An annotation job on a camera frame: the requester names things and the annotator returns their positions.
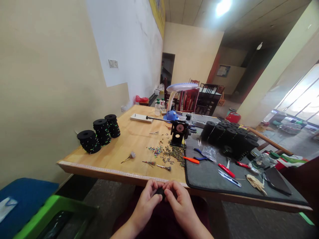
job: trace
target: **person's hands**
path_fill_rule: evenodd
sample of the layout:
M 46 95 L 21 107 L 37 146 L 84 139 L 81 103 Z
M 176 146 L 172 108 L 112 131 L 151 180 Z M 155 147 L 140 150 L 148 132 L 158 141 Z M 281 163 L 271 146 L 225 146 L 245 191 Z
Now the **person's hands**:
M 174 180 L 166 182 L 163 189 L 166 195 L 165 201 L 170 203 L 177 222 L 184 230 L 200 222 L 186 188 Z
M 155 179 L 150 179 L 141 193 L 135 210 L 129 219 L 139 232 L 143 230 L 146 223 L 151 218 L 155 206 L 162 201 L 162 195 L 154 194 L 158 188 L 162 188 L 163 186 L 164 183 L 157 182 Z

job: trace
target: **red-handled tool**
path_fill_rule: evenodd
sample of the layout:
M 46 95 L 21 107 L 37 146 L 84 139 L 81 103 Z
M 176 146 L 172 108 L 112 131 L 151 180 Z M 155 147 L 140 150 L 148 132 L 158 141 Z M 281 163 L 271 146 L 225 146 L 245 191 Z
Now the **red-handled tool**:
M 218 164 L 219 167 L 221 167 L 226 173 L 229 174 L 229 176 L 231 177 L 235 177 L 235 174 L 233 174 L 228 168 L 226 168 L 224 165 L 222 165 L 221 163 Z
M 247 164 L 243 164 L 243 163 L 240 163 L 240 162 L 235 162 L 235 164 L 237 164 L 238 166 L 250 169 L 250 167 Z
M 189 161 L 191 161 L 192 163 L 196 163 L 196 164 L 199 164 L 199 161 L 196 160 L 196 159 L 193 159 L 193 158 L 187 158 L 187 157 L 183 157 L 184 159 L 187 159 Z

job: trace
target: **small brush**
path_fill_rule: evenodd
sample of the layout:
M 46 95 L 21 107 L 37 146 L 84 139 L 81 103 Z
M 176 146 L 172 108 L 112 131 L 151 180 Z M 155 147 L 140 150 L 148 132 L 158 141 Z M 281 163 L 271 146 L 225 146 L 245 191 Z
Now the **small brush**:
M 126 160 L 128 160 L 129 158 L 135 158 L 136 154 L 132 151 L 131 154 L 128 156 L 127 159 L 125 159 L 122 163 L 124 163 Z
M 143 163 L 148 163 L 148 164 L 150 164 L 150 165 L 155 165 L 156 164 L 156 162 L 148 162 L 148 161 L 142 161 Z
M 167 171 L 171 171 L 171 167 L 169 166 L 169 167 L 164 167 L 164 166 L 160 166 L 160 165 L 156 165 L 156 166 L 158 166 L 158 167 L 160 167 L 160 168 L 164 168 L 164 169 L 166 169 Z

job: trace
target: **bottle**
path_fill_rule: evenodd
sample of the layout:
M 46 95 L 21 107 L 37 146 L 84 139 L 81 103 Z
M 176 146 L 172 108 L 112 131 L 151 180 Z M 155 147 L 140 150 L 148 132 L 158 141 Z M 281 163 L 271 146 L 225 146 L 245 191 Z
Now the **bottle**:
M 160 110 L 164 110 L 165 109 L 165 100 L 164 98 L 162 98 L 162 100 L 160 100 Z
M 156 104 L 155 104 L 155 115 L 158 116 L 160 115 L 160 102 L 157 101 Z

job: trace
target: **desk lamp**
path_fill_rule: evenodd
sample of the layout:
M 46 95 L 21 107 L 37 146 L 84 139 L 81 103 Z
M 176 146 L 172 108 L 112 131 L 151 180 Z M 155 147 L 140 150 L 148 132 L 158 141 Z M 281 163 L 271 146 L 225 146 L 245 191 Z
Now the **desk lamp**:
M 167 92 L 171 92 L 169 100 L 168 100 L 168 105 L 167 105 L 167 113 L 164 115 L 163 119 L 164 120 L 177 120 L 178 115 L 176 114 L 175 110 L 170 110 L 172 108 L 172 102 L 174 99 L 174 96 L 177 91 L 184 91 L 184 90 L 191 90 L 191 89 L 196 89 L 198 88 L 197 84 L 194 83 L 179 83 L 179 84 L 173 84 L 167 87 Z

